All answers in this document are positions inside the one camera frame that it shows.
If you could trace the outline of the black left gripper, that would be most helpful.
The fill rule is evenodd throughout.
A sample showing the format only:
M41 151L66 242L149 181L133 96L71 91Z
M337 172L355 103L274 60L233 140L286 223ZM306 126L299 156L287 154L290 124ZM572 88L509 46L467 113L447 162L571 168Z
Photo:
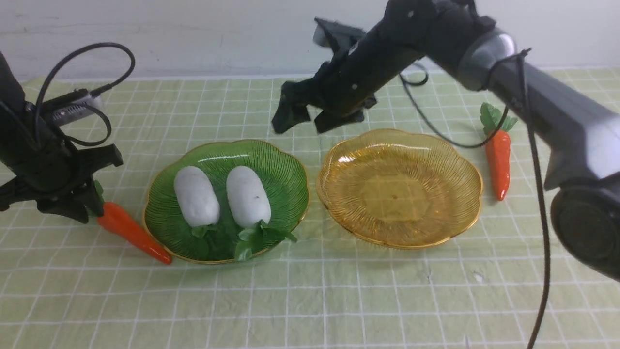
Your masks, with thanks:
M44 122L37 128L42 143L35 143L25 126L33 117L31 112L18 116L6 104L1 106L1 162L14 173L1 186L2 211L15 203L35 201L43 214L82 224L89 222L89 214L102 217L103 190L93 175L123 164L118 148L111 144L77 149L58 127Z

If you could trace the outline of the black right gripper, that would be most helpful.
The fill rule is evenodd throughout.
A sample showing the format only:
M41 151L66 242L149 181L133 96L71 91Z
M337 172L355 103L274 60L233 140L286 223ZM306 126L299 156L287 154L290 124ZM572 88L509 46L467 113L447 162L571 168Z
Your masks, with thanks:
M390 0L380 21L347 56L331 57L313 77L282 85L273 131L282 134L310 122L307 106L322 109L314 119L318 134L365 121L366 100L423 57L417 44L435 18L434 0Z

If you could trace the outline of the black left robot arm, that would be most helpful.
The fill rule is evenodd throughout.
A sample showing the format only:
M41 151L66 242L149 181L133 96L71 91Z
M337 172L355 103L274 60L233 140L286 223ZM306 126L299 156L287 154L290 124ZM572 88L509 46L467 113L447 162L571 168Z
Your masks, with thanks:
M80 223L104 214L93 175L124 163L115 145L78 141L35 115L5 58L1 59L0 157L14 173L1 186L2 211L15 203L35 201L44 214Z

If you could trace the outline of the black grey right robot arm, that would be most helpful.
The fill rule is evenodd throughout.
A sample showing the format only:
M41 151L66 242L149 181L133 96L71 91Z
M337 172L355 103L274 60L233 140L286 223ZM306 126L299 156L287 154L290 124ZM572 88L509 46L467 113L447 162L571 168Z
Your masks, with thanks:
M321 109L318 133L362 122L374 93L428 57L470 91L490 91L550 148L545 190L558 189L551 224L578 261L620 278L620 118L524 62L513 38L471 0L390 0L370 31L316 19L314 41L333 57L314 77L285 82L272 118L285 133Z

